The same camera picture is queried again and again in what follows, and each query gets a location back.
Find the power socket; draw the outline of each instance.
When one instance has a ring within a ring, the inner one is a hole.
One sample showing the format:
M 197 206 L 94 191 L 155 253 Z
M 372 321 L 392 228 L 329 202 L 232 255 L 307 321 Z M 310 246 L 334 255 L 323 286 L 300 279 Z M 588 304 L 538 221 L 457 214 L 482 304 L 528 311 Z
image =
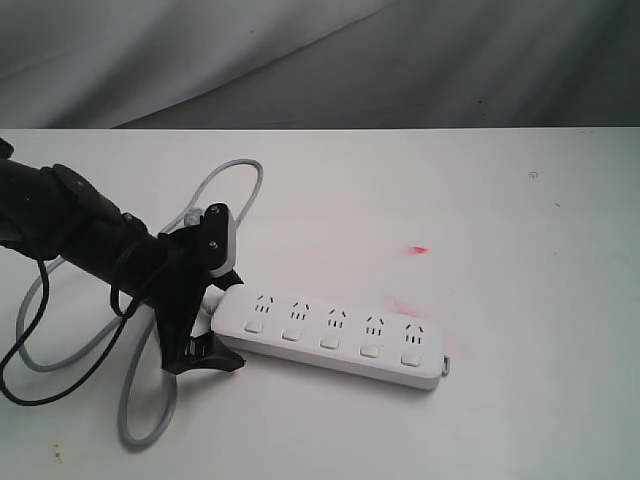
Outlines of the power socket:
M 247 285 L 225 292 L 211 325 L 230 348 L 423 390 L 449 368 L 433 322 Z

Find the fabric backdrop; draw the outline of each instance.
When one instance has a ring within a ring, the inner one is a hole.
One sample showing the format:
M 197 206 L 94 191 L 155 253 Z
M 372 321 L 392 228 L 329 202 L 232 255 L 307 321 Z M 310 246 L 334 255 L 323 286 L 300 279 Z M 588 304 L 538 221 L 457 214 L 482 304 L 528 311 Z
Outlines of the fabric backdrop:
M 2 128 L 640 125 L 637 0 L 0 0 Z

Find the white table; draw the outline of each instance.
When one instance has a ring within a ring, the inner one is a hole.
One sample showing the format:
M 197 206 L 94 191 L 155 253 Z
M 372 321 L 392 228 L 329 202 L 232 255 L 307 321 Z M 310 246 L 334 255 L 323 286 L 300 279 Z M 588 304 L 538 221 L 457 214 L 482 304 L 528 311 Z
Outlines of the white table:
M 266 176 L 239 231 L 244 280 L 410 308 L 445 328 L 452 357 L 432 394 L 258 355 L 233 375 L 187 373 L 169 430 L 133 455 L 115 416 L 141 312 L 71 397 L 0 399 L 2 478 L 638 478 L 640 129 L 0 136 L 16 160 L 78 170 L 152 231 L 216 165 L 256 158 Z M 225 173 L 203 203 L 237 211 L 253 176 Z M 7 250 L 0 266 L 4 353 L 36 268 Z M 60 359 L 110 318 L 107 287 L 66 267 L 31 350 Z M 36 376 L 15 361 L 8 380 L 37 396 L 82 371 Z M 158 379 L 154 346 L 135 432 L 160 409 Z

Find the red mark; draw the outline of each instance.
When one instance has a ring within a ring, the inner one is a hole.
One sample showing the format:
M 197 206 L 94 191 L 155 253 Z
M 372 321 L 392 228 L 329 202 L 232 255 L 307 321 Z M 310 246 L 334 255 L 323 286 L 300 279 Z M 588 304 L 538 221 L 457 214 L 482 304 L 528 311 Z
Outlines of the red mark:
M 422 255 L 428 251 L 429 249 L 425 247 L 409 247 L 407 248 L 407 255 Z
M 393 308 L 392 310 L 396 313 L 399 313 L 401 315 L 408 315 L 410 317 L 415 317 L 415 318 L 424 318 L 424 315 L 422 315 L 420 312 L 418 312 L 417 310 L 414 310 L 413 308 L 411 308 L 409 305 L 402 303 L 400 300 L 398 300 L 395 297 L 392 297 L 391 295 L 387 295 L 387 298 L 391 301 L 391 303 L 393 304 Z

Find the power switch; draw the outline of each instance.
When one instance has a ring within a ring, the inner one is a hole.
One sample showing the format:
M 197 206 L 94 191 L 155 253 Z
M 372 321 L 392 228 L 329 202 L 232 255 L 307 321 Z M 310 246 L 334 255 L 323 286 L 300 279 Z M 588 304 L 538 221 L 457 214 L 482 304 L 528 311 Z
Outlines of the power switch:
M 329 350 L 335 350 L 340 346 L 340 339 L 337 337 L 324 337 L 320 340 L 320 346 L 322 348 L 328 348 Z
M 297 342 L 300 340 L 300 335 L 302 335 L 302 332 L 297 328 L 287 328 L 282 332 L 282 338 L 289 340 L 290 342 Z
M 364 344 L 360 347 L 360 355 L 363 357 L 376 358 L 380 354 L 380 349 L 375 345 Z
M 400 357 L 400 362 L 407 367 L 419 367 L 420 356 L 412 353 L 403 353 L 402 357 Z
M 255 320 L 247 322 L 244 325 L 244 331 L 249 333 L 260 333 L 262 331 L 262 323 L 256 322 Z

